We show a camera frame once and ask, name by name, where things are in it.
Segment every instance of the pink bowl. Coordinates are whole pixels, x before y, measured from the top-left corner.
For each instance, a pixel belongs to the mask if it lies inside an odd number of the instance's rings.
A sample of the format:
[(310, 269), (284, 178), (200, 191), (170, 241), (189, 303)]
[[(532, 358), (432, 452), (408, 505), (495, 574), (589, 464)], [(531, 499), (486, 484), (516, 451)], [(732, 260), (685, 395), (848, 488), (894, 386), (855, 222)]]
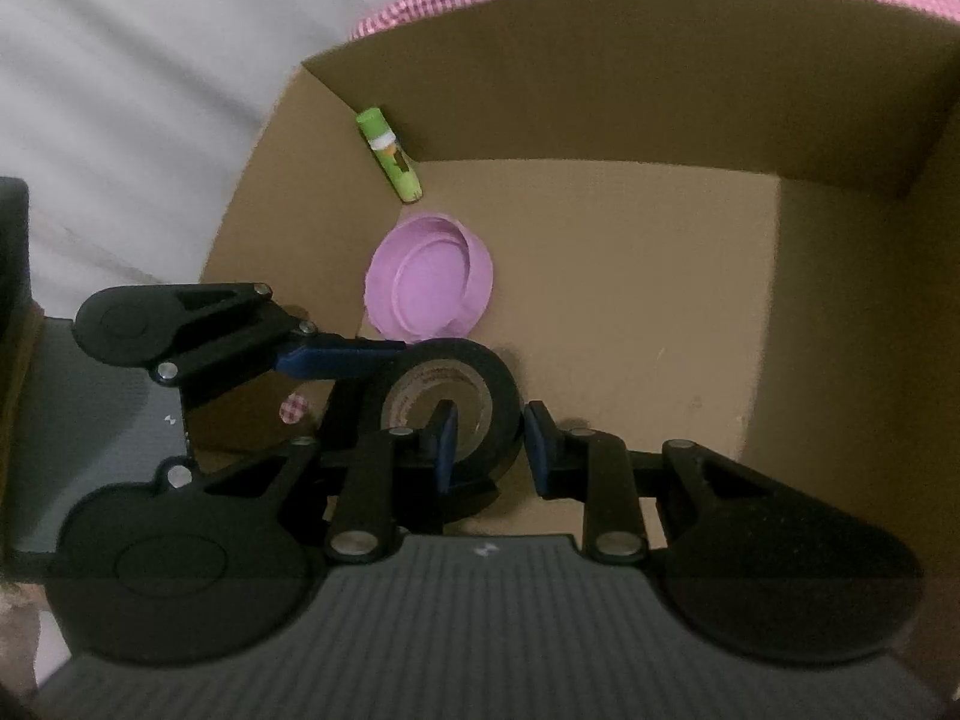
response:
[(373, 253), (364, 303), (392, 341), (464, 338), (483, 316), (493, 263), (483, 242), (444, 214), (417, 214), (392, 229)]

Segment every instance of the cardboard box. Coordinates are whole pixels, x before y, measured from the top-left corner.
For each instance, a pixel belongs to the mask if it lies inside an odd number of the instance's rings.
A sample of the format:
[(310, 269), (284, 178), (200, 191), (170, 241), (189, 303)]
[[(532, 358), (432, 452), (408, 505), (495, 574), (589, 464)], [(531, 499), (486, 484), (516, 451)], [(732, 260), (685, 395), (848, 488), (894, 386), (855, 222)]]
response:
[[(205, 279), (325, 330), (402, 212), (354, 124), (383, 108), (418, 209), (488, 245), (473, 337), (524, 398), (654, 450), (690, 437), (905, 539), (907, 656), (960, 676), (960, 25), (863, 0), (500, 0), (304, 62)], [(280, 437), (268, 377), (194, 415)], [(461, 530), (579, 533), (522, 458)]]

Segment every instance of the roll of electrical tape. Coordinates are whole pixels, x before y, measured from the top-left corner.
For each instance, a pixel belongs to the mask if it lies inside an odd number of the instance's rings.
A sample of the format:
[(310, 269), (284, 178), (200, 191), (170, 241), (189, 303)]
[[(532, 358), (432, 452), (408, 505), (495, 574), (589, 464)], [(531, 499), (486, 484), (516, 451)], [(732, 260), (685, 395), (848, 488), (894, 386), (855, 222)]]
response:
[(466, 338), (416, 343), (374, 375), (360, 432), (422, 427), (443, 399), (459, 421), (451, 488), (498, 479), (520, 451), (520, 393), (501, 358)]

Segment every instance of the cardboard flap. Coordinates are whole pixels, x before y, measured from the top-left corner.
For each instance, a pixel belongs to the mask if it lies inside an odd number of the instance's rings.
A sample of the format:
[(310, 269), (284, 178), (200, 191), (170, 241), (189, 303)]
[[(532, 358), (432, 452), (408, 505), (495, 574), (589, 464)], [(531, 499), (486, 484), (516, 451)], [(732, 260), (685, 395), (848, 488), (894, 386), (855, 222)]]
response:
[(575, 158), (905, 191), (960, 25), (863, 0), (498, 0), (305, 63), (421, 160)]
[[(203, 280), (262, 281), (320, 329), (352, 336), (373, 250), (400, 200), (353, 111), (298, 71), (277, 103), (213, 242)], [(267, 374), (190, 415), (198, 446), (252, 450), (288, 433), (277, 417), (295, 383)]]

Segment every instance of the metal screw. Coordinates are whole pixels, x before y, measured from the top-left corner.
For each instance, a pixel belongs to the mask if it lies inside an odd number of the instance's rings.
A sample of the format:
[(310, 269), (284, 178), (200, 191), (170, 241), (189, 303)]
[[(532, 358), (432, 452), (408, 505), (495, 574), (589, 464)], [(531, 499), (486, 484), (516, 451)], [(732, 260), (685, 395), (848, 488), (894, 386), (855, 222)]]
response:
[(174, 362), (161, 362), (157, 366), (157, 376), (160, 376), (160, 378), (165, 382), (171, 382), (176, 379), (176, 375), (178, 373), (179, 367), (176, 367)]
[(643, 549), (643, 541), (636, 533), (607, 531), (597, 536), (596, 547), (607, 557), (630, 557)]
[(167, 469), (167, 482), (174, 490), (179, 490), (193, 481), (193, 474), (187, 466), (170, 466)]
[(379, 543), (377, 537), (367, 531), (343, 531), (330, 539), (334, 552), (349, 557), (370, 555)]

